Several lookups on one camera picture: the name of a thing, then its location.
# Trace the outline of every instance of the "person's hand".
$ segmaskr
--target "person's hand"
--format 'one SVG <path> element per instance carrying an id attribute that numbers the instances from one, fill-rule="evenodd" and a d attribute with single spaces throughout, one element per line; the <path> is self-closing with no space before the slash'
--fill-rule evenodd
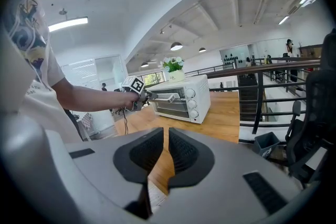
<path id="1" fill-rule="evenodd" d="M 125 92 L 124 98 L 125 98 L 125 107 L 128 110 L 131 110 L 133 108 L 133 102 L 139 100 L 140 97 L 135 92 Z"/>

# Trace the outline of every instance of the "flower pot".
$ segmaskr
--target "flower pot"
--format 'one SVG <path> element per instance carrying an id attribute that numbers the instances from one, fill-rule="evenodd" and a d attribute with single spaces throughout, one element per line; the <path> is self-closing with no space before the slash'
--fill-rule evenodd
<path id="1" fill-rule="evenodd" d="M 185 74 L 183 70 L 177 70 L 169 73 L 169 82 L 179 82 L 185 80 Z"/>

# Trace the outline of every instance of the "staircase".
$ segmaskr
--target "staircase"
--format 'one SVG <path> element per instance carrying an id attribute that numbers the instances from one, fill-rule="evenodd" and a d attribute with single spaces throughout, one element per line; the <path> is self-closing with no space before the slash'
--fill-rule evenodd
<path id="1" fill-rule="evenodd" d="M 256 77 L 254 74 L 250 74 L 248 77 L 243 75 L 238 76 L 238 85 L 242 86 L 254 86 L 258 85 Z M 239 99 L 243 100 L 257 100 L 258 89 L 244 89 L 239 90 Z M 257 103 L 240 103 L 241 113 L 255 113 L 257 111 Z M 241 121 L 253 121 L 255 120 L 254 115 L 240 115 Z"/>

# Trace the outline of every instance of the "potted plant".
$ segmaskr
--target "potted plant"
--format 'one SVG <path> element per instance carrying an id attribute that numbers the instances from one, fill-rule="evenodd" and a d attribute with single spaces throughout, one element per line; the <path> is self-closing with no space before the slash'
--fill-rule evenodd
<path id="1" fill-rule="evenodd" d="M 181 57 L 164 58 L 162 66 L 169 73 L 169 82 L 179 82 L 185 79 L 182 70 L 184 62 Z"/>

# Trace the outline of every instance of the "oven knob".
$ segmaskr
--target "oven knob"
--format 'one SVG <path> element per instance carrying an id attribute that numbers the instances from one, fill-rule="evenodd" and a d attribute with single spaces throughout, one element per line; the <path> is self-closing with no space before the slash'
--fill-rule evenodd
<path id="1" fill-rule="evenodd" d="M 195 91 L 193 89 L 187 89 L 186 92 L 185 92 L 185 95 L 188 97 L 188 98 L 192 98 L 195 96 Z"/>
<path id="2" fill-rule="evenodd" d="M 197 106 L 197 103 L 194 100 L 189 100 L 188 101 L 188 106 L 190 109 L 193 109 Z"/>
<path id="3" fill-rule="evenodd" d="M 190 116 L 192 117 L 192 118 L 196 118 L 196 117 L 198 117 L 198 112 L 196 111 L 196 110 L 192 110 L 192 111 L 190 111 Z"/>

